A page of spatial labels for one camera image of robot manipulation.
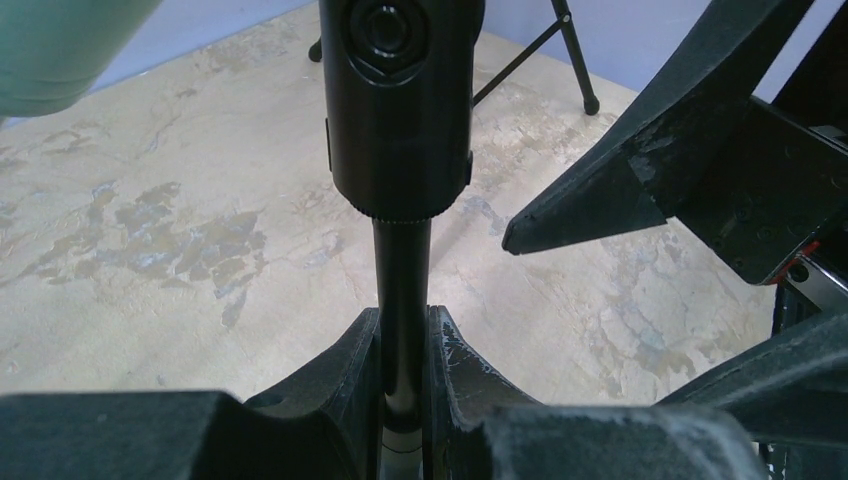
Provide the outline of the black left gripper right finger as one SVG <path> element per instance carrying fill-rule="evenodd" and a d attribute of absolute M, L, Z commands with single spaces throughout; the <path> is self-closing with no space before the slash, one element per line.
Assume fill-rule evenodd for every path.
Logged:
<path fill-rule="evenodd" d="M 692 405 L 552 406 L 518 389 L 428 309 L 426 479 L 766 479 L 728 414 Z"/>

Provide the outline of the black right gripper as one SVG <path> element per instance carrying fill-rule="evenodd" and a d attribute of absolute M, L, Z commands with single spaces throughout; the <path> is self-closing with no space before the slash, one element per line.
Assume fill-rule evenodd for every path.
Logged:
<path fill-rule="evenodd" d="M 775 286 L 764 341 L 847 313 L 846 8 L 775 99 L 753 94 L 811 5 L 710 2 L 609 130 L 510 220 L 503 249 L 659 226 L 688 197 L 684 224 L 744 281 Z M 847 448 L 755 442 L 772 479 L 847 475 Z"/>

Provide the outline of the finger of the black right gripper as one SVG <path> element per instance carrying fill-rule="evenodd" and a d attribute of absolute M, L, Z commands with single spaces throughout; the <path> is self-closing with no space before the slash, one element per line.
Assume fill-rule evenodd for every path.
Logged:
<path fill-rule="evenodd" d="M 845 450 L 847 313 L 821 313 L 793 326 L 660 403 L 722 410 L 760 443 Z"/>

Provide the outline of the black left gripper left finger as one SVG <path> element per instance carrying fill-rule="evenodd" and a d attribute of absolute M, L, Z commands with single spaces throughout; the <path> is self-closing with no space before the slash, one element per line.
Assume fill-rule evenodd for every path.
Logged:
<path fill-rule="evenodd" d="M 239 401 L 223 391 L 15 394 L 1 400 L 5 479 L 372 479 L 377 312 Z"/>

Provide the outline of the black mic stand with green mic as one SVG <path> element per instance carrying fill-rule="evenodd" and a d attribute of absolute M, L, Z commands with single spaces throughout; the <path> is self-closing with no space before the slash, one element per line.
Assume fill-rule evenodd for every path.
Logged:
<path fill-rule="evenodd" d="M 432 220 L 469 184 L 481 1 L 319 5 L 329 168 L 373 226 L 382 479 L 420 479 Z"/>

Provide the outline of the mint green toy microphone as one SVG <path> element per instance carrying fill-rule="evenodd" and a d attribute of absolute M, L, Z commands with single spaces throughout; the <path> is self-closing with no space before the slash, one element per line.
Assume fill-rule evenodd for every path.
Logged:
<path fill-rule="evenodd" d="M 158 0 L 1 3 L 1 118 L 74 105 L 160 5 Z"/>

